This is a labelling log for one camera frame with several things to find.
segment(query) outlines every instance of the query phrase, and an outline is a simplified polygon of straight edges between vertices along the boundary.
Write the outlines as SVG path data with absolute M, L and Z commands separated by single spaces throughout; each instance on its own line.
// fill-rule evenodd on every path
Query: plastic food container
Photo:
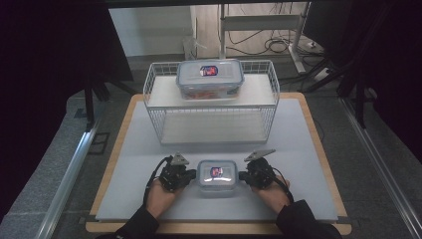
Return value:
M 237 60 L 186 61 L 177 69 L 176 83 L 185 100 L 233 99 L 244 81 Z
M 207 196 L 230 196 L 238 182 L 236 162 L 203 160 L 198 164 L 198 183 Z

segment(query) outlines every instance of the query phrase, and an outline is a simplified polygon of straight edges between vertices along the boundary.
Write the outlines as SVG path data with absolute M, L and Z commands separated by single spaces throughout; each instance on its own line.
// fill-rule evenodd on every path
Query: wire rack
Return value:
M 245 82 L 230 101 L 183 100 L 176 86 L 179 63 L 153 63 L 143 88 L 158 140 L 173 143 L 264 143 L 279 102 L 271 61 L 241 61 Z

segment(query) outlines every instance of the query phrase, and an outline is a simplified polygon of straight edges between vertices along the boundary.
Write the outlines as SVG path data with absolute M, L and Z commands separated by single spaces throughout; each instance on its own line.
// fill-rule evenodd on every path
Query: human hand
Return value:
M 149 189 L 148 198 L 146 199 L 146 210 L 155 218 L 165 212 L 183 191 L 183 188 L 169 192 L 165 190 L 158 179 L 152 181 Z
M 277 176 L 280 181 L 285 182 L 285 180 L 281 176 Z M 290 182 L 286 180 L 286 187 L 290 187 Z M 258 187 L 251 186 L 252 191 L 257 193 L 258 196 L 269 206 L 273 211 L 276 213 L 280 213 L 280 211 L 285 206 L 290 205 L 290 200 L 288 195 L 285 191 L 283 191 L 282 187 L 277 184 L 277 182 L 273 181 L 268 187 L 264 189 L 259 189 Z

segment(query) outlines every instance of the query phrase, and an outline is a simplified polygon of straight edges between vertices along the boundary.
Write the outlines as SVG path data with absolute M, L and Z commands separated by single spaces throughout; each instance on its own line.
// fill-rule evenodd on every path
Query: gray floor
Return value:
M 172 56 L 177 61 L 180 56 Z M 296 75 L 290 58 L 272 59 L 279 78 Z M 149 62 L 158 58 L 129 59 L 135 82 L 127 83 L 141 91 Z M 306 80 L 304 87 L 312 84 Z M 302 82 L 281 80 L 282 91 L 295 91 Z M 335 94 L 337 82 L 306 94 L 320 139 L 337 187 L 352 223 L 352 233 L 344 238 L 412 238 L 399 212 L 372 165 Z M 108 85 L 110 101 L 102 116 L 97 142 L 108 136 L 106 144 L 90 148 L 74 189 L 57 225 L 53 238 L 94 238 L 85 229 L 85 220 L 94 202 L 107 160 L 125 114 L 130 95 Z M 0 226 L 0 238 L 33 238 L 84 133 L 86 119 L 84 95 L 78 93 L 68 101 L 67 115 L 42 162 L 19 195 Z M 422 213 L 422 165 L 399 138 L 383 123 L 371 104 L 365 106 L 365 122 L 374 143 L 404 193 Z

